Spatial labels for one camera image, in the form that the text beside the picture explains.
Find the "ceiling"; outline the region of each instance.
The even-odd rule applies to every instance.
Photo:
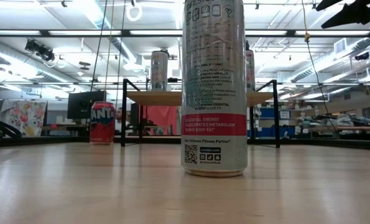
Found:
[[[138,16],[137,8],[131,9],[130,1],[119,0],[72,0],[65,1],[67,7],[62,7],[58,0],[16,0],[0,1],[0,29],[31,30],[31,29],[97,29],[95,25],[95,15],[90,15],[97,10],[95,7],[85,7],[90,4],[98,4],[101,12],[106,8],[107,21],[110,27],[114,29],[182,29],[182,9],[184,0],[138,0],[137,6],[142,8],[142,14],[136,21],[133,18]],[[312,9],[312,0],[306,0],[306,18],[309,29],[319,29],[320,26],[330,17],[334,16],[344,3],[353,1],[343,1],[325,11],[317,12]],[[259,9],[256,9],[256,1],[245,0],[245,28],[246,29],[298,29],[304,30],[303,11],[301,0],[259,0]],[[363,26],[361,24],[350,24],[335,29],[370,29],[370,23]],[[56,59],[50,63],[42,63],[35,55],[31,55],[24,47],[27,40],[34,39],[39,44],[53,49]],[[256,77],[257,81],[264,82],[269,79],[277,79],[280,82],[290,82],[301,68],[310,65],[310,56],[307,45],[302,37],[247,37],[250,46],[256,53]],[[311,38],[310,51],[313,59],[319,61],[319,58],[329,55],[334,51],[334,43],[342,38]],[[349,39],[348,42],[357,42],[361,38]],[[108,81],[117,79],[122,81],[123,77],[129,78],[133,82],[145,82],[150,67],[150,56],[155,50],[167,48],[174,60],[169,62],[169,77],[174,75],[175,70],[180,70],[178,55],[182,51],[182,38],[177,37],[123,37],[121,41],[126,49],[121,51],[130,52],[135,56],[135,60],[130,64],[136,64],[140,67],[136,69],[125,66],[128,61],[120,57],[120,51],[108,38],[100,39],[96,37],[85,37],[83,44],[81,38],[77,37],[0,37],[0,49],[4,49],[6,55],[17,58],[31,64],[38,70],[48,70],[49,74],[54,74],[70,82],[89,82],[94,74],[95,78]],[[355,68],[370,63],[367,61],[353,61],[350,63],[350,57],[341,58],[332,65],[324,66],[318,72],[324,79],[334,77]],[[84,74],[79,76],[79,62],[89,62],[89,70],[82,71]],[[363,77],[364,72],[359,72],[359,78]],[[298,82],[315,83],[312,76],[299,80]],[[355,80],[354,74],[350,74],[336,82],[350,82]],[[0,81],[9,82],[10,79],[0,78]],[[286,88],[282,86],[282,94],[296,93],[298,91],[309,91],[310,88],[304,86],[292,86]],[[88,86],[77,88],[77,91],[89,90]]]

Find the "silver can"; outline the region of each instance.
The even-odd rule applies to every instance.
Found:
[[[246,50],[246,79],[247,92],[255,91],[255,58],[254,51]]]
[[[242,0],[185,1],[182,166],[208,177],[247,167]]]
[[[167,50],[152,52],[151,78],[150,84],[152,91],[167,90],[168,59],[170,55]]]

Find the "qr code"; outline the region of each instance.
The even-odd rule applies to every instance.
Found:
[[[197,164],[197,146],[185,145],[185,163]]]

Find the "air duct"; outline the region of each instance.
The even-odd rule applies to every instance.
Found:
[[[343,50],[338,50],[337,48],[334,50],[331,50],[327,54],[319,57],[318,59],[315,59],[315,68],[316,71],[322,71],[330,66],[333,66],[340,62],[342,58],[345,57],[354,57],[363,50],[366,50],[368,47],[370,47],[370,38],[363,38],[363,39],[355,39],[355,38],[346,38],[343,39],[345,43],[342,43]],[[294,74],[286,80],[286,82],[297,82],[309,75],[315,74],[315,71],[313,70],[312,63],[308,64],[307,66],[298,69],[294,72]]]
[[[75,2],[83,14],[97,29],[113,29],[111,23],[107,19],[105,19],[103,22],[104,11],[102,10],[98,0],[75,0]],[[110,42],[115,46],[115,48],[118,50],[118,52],[120,52],[127,62],[136,63],[137,57],[131,53],[124,43],[121,42],[120,38],[112,37],[110,38]]]
[[[35,71],[36,73],[43,73],[49,77],[54,78],[56,81],[60,81],[60,82],[78,82],[78,80],[70,77],[69,75],[66,75],[52,68],[48,68],[47,66],[44,66],[42,63],[39,63],[38,61],[32,58],[28,58],[29,56],[24,55],[9,47],[6,47],[4,44],[1,44],[1,43],[0,43],[0,57],[2,58],[5,57],[4,59],[7,61],[9,61],[8,57],[16,59],[20,62],[24,62],[27,60],[25,63],[23,63],[23,69],[22,69],[23,71],[32,70],[32,71]]]

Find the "red soda can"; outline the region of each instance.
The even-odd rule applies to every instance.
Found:
[[[116,110],[112,103],[95,102],[91,110],[91,144],[112,144]]]

